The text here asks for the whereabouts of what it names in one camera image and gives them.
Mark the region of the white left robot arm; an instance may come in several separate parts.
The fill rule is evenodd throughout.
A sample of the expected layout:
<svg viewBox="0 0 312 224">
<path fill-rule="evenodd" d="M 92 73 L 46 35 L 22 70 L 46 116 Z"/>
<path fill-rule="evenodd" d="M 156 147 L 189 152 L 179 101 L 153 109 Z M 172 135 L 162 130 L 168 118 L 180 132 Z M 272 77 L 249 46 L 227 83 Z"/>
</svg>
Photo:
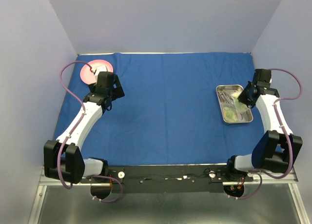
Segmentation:
<svg viewBox="0 0 312 224">
<path fill-rule="evenodd" d="M 48 140 L 44 145 L 44 174 L 48 178 L 78 184 L 85 177 L 92 177 L 98 183 L 108 177 L 107 161 L 84 159 L 81 148 L 94 124 L 105 111 L 111 110 L 112 101 L 125 94 L 118 76 L 112 72 L 99 72 L 97 81 L 89 85 L 89 89 L 68 128 L 56 140 Z"/>
</svg>

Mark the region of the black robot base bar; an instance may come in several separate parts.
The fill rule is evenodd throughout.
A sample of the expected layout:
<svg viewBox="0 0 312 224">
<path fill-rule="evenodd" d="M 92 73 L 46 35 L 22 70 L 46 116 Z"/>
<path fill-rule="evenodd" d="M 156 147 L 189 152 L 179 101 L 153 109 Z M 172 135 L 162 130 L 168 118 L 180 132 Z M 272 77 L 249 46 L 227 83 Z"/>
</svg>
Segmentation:
<svg viewBox="0 0 312 224">
<path fill-rule="evenodd" d="M 228 175 L 224 163 L 185 165 L 110 166 L 108 176 L 82 180 L 92 196 L 111 200 L 132 193 L 223 193 L 253 181 L 247 174 Z"/>
</svg>

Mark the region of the pink plastic plate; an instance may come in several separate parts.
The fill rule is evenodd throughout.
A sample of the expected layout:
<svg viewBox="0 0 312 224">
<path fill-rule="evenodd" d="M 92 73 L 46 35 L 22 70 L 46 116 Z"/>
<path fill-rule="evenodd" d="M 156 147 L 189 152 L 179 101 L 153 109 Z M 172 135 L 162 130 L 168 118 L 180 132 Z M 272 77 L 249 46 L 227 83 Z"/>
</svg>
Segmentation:
<svg viewBox="0 0 312 224">
<path fill-rule="evenodd" d="M 99 72 L 111 72 L 113 73 L 113 66 L 105 60 L 93 60 L 88 62 L 92 69 L 88 65 L 84 65 L 80 71 L 80 79 L 87 85 L 97 82 Z"/>
</svg>

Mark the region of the blue surgical drape cloth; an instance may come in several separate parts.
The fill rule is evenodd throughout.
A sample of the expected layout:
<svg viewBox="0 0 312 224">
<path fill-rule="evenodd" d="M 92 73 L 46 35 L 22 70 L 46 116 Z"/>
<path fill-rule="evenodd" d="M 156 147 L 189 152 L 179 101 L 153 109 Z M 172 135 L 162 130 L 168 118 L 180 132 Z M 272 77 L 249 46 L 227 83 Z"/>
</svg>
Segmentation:
<svg viewBox="0 0 312 224">
<path fill-rule="evenodd" d="M 251 54 L 199 53 L 79 56 L 65 96 L 55 136 L 77 115 L 88 93 L 80 79 L 85 62 L 108 61 L 125 96 L 96 122 L 82 146 L 85 159 L 109 165 L 225 163 L 232 155 L 251 154 L 264 134 L 259 111 L 253 121 L 227 124 L 216 87 L 253 79 Z"/>
</svg>

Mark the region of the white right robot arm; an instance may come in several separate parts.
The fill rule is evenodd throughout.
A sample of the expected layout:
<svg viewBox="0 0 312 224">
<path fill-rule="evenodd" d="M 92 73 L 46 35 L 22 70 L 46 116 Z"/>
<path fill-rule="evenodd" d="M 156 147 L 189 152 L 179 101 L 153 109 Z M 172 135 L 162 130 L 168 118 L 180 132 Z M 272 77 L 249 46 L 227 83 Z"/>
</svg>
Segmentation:
<svg viewBox="0 0 312 224">
<path fill-rule="evenodd" d="M 283 116 L 280 102 L 283 97 L 271 87 L 272 71 L 256 69 L 253 80 L 248 82 L 238 100 L 260 113 L 264 135 L 252 154 L 232 156 L 224 169 L 225 177 L 235 181 L 249 173 L 264 173 L 273 179 L 286 177 L 302 147 L 303 140 L 293 134 Z"/>
</svg>

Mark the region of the steel instrument tray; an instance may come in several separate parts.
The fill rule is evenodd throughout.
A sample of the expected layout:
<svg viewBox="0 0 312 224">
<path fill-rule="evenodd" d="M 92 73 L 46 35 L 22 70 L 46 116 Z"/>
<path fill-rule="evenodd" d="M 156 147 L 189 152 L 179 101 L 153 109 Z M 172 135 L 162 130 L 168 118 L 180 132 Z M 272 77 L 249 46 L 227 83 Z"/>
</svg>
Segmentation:
<svg viewBox="0 0 312 224">
<path fill-rule="evenodd" d="M 219 85 L 216 87 L 221 115 L 228 124 L 250 123 L 253 121 L 251 110 L 238 100 L 243 91 L 241 85 Z"/>
</svg>

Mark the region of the green gauze packet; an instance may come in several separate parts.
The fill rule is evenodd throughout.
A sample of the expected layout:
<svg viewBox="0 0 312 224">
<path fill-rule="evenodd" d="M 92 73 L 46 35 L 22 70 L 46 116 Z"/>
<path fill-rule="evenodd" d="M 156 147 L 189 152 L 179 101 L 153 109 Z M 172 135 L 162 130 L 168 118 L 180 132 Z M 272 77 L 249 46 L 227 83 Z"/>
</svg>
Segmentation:
<svg viewBox="0 0 312 224">
<path fill-rule="evenodd" d="M 227 123 L 238 122 L 237 114 L 232 108 L 229 107 L 222 108 L 222 115 L 224 121 Z"/>
<path fill-rule="evenodd" d="M 235 108 L 236 108 L 236 111 L 237 112 L 245 112 L 247 110 L 249 110 L 249 108 L 241 103 L 239 100 L 238 100 L 238 97 L 240 95 L 241 92 L 239 91 L 234 91 L 232 94 L 231 94 L 231 97 L 233 98 L 234 100 L 234 105 L 235 105 Z"/>
</svg>

